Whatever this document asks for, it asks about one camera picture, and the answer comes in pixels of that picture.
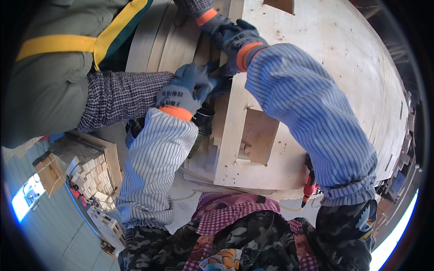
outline glove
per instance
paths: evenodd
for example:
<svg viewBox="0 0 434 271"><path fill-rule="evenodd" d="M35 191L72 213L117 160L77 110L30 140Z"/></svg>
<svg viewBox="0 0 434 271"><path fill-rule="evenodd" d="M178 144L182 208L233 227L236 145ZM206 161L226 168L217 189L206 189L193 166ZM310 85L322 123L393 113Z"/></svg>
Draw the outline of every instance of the glove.
<svg viewBox="0 0 434 271"><path fill-rule="evenodd" d="M237 25L220 26L212 41L228 58L227 64L219 70L223 76L247 72L253 58L269 46L254 26L241 19L237 20Z"/></svg>
<svg viewBox="0 0 434 271"><path fill-rule="evenodd" d="M196 23L200 29L210 36L212 36L220 26L227 24L233 25L228 18L218 13L212 7L193 14L193 17L196 19Z"/></svg>
<svg viewBox="0 0 434 271"><path fill-rule="evenodd" d="M192 63L180 67L157 93L156 106L169 115L189 121L217 84L208 78L213 69L211 64L198 67Z"/></svg>

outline floor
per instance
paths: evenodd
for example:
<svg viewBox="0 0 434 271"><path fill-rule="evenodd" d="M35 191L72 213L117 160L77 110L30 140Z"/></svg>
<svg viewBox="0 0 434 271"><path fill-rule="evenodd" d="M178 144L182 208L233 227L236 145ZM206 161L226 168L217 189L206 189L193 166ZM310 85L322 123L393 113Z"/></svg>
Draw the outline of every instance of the floor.
<svg viewBox="0 0 434 271"><path fill-rule="evenodd" d="M125 160L128 153L128 149L125 145L125 125L122 122L118 122L111 126L103 127L93 134L99 138L116 143L120 167L121 170L123 170L125 168ZM191 216L196 210L197 202L201 193L192 192L191 190L184 188L182 182L175 181L169 194L175 202L175 215L173 223L166 227L170 233L174 233L178 228L190 221ZM282 214L287 220L296 217L307 218L310 223L315 226L316 214L319 210L319 201L320 198L310 200L300 212L290 212L282 209ZM280 204L291 209L298 209L301 205L301 199L281 200ZM115 218L120 220L120 216L118 215L116 215Z"/></svg>

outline worker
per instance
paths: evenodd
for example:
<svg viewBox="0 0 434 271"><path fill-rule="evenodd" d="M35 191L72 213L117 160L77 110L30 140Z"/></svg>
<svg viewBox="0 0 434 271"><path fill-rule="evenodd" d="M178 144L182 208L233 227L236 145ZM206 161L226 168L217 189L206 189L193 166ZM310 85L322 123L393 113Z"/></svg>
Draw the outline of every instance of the worker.
<svg viewBox="0 0 434 271"><path fill-rule="evenodd" d="M229 23L213 0L174 0L212 34ZM145 116L170 72L113 72L152 0L50 0L36 13L2 105L1 145Z"/></svg>
<svg viewBox="0 0 434 271"><path fill-rule="evenodd" d="M228 56L225 71L247 72L245 88L309 153L324 192L316 228L304 218L286 221L271 198L203 193L191 221L167 231L168 191L196 139L189 120L205 97L194 92L200 68L185 65L158 92L128 152L116 199L127 228L121 270L369 270L377 154L345 94L302 49L270 46L245 21L219 27L212 40Z"/></svg>

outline blue striped sleeve cover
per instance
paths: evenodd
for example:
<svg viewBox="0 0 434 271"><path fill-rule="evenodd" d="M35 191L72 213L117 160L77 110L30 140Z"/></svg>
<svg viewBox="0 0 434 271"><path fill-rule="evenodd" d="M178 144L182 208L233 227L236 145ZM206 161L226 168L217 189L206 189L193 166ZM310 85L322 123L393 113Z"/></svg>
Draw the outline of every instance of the blue striped sleeve cover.
<svg viewBox="0 0 434 271"><path fill-rule="evenodd" d="M168 191L197 133L193 122L149 109L145 127L128 151L120 194L115 201L126 228L149 226L166 230L165 225L172 223L174 204Z"/></svg>
<svg viewBox="0 0 434 271"><path fill-rule="evenodd" d="M294 45L273 45L249 65L246 89L309 153L324 206L375 198L377 153L347 97L317 61Z"/></svg>

